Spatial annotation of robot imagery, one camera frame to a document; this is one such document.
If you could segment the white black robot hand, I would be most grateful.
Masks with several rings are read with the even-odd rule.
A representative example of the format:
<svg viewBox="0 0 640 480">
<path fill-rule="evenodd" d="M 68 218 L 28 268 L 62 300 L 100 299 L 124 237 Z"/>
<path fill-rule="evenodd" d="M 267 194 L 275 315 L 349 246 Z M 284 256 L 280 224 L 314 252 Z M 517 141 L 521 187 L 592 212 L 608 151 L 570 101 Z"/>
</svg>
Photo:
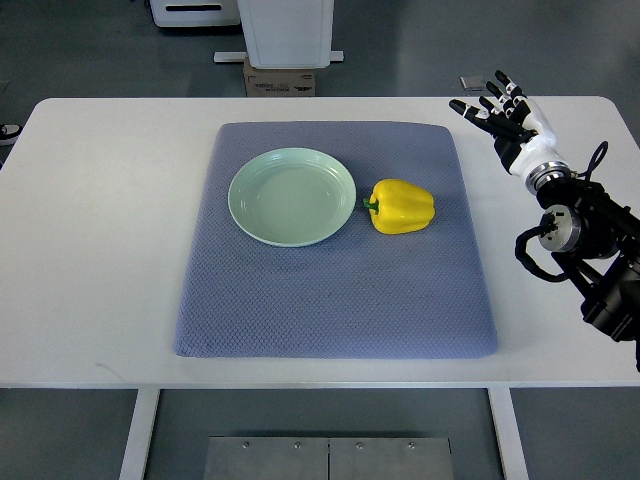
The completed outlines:
<svg viewBox="0 0 640 480">
<path fill-rule="evenodd" d="M 476 107 L 452 99 L 449 107 L 493 138 L 503 168 L 513 176 L 525 179 L 544 163 L 560 162 L 555 132 L 537 103 L 502 71 L 495 77 L 486 84 L 493 101 L 481 96 Z"/>
</svg>

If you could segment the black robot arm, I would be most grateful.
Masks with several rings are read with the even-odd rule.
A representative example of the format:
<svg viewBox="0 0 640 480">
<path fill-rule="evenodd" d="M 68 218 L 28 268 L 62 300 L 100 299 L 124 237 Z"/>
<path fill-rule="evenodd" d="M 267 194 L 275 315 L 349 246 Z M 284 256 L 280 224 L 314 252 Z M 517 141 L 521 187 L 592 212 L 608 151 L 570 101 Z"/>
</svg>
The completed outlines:
<svg viewBox="0 0 640 480">
<path fill-rule="evenodd" d="M 515 241 L 515 257 L 534 276 L 570 281 L 583 296 L 583 320 L 615 342 L 639 341 L 639 219 L 592 180 L 602 142 L 582 173 L 547 160 L 525 178 L 544 213 Z"/>
</svg>

